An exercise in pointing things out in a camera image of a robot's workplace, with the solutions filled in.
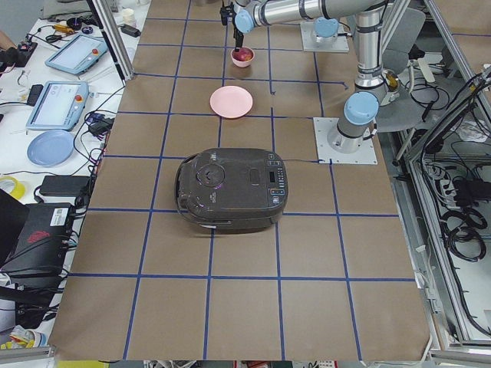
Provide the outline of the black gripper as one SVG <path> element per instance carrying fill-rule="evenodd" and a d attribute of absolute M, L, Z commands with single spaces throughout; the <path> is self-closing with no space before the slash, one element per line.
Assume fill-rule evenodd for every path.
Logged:
<path fill-rule="evenodd" d="M 235 6 L 233 3 L 228 5 L 222 2 L 222 6 L 219 10 L 219 15 L 222 25 L 227 25 L 229 20 L 234 20 L 235 17 Z M 233 21 L 233 38 L 235 40 L 234 51 L 239 51 L 243 46 L 243 33 L 237 28 L 236 23 Z"/>

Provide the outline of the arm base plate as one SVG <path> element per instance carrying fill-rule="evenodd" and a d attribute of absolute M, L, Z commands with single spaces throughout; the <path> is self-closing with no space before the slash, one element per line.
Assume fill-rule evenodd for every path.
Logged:
<path fill-rule="evenodd" d="M 377 165 L 373 138 L 367 127 L 358 138 L 347 138 L 338 131 L 337 117 L 314 117 L 318 161 L 322 164 Z"/>
<path fill-rule="evenodd" d="M 316 18 L 300 23 L 303 51 L 348 53 L 347 32 L 337 19 Z"/>

